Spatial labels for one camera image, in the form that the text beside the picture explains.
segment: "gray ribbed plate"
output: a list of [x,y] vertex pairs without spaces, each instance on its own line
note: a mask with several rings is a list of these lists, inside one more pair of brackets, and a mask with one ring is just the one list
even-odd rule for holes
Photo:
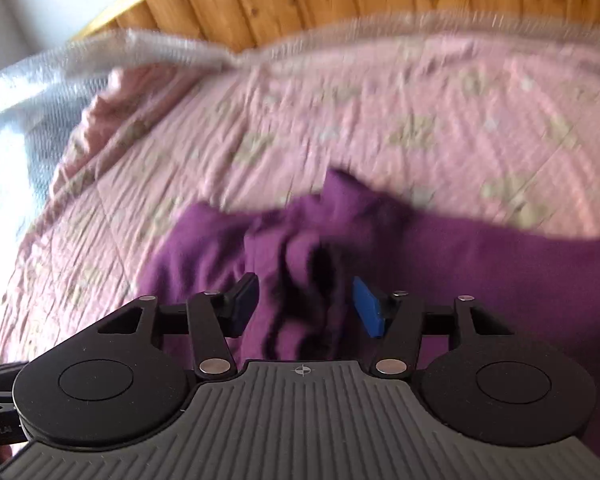
[[170,427],[125,449],[33,443],[2,472],[18,480],[600,479],[576,438],[536,448],[476,442],[444,426],[408,384],[357,362],[252,362],[205,384]]

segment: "mattress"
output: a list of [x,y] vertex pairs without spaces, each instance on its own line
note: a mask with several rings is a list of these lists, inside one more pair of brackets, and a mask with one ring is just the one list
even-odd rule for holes
[[446,31],[114,70],[18,250],[0,360],[131,300],[189,203],[277,208],[329,167],[418,208],[600,237],[600,47]]

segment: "bed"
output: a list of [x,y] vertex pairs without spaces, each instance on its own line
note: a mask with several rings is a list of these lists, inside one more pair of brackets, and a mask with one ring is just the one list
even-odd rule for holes
[[1,361],[133,298],[190,202],[284,206],[329,166],[418,207],[600,237],[600,0],[120,0],[75,39],[188,61],[94,85],[22,238]]

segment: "pink fabric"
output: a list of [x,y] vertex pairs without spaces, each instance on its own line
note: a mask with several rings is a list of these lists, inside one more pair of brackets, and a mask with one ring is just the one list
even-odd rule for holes
[[600,237],[600,50],[440,34],[221,74],[115,72],[20,248],[1,359],[33,358],[133,298],[190,202],[282,206],[328,166],[421,208]]

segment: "purple cloth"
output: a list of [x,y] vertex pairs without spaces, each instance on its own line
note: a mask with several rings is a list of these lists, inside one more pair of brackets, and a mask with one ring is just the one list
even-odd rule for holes
[[518,332],[545,340],[593,376],[585,442],[600,456],[600,240],[557,240],[415,211],[330,171],[320,195],[284,210],[222,214],[190,206],[143,269],[142,294],[181,303],[260,279],[260,303],[232,341],[246,359],[366,357],[373,343],[350,302],[354,275],[433,304],[471,294]]

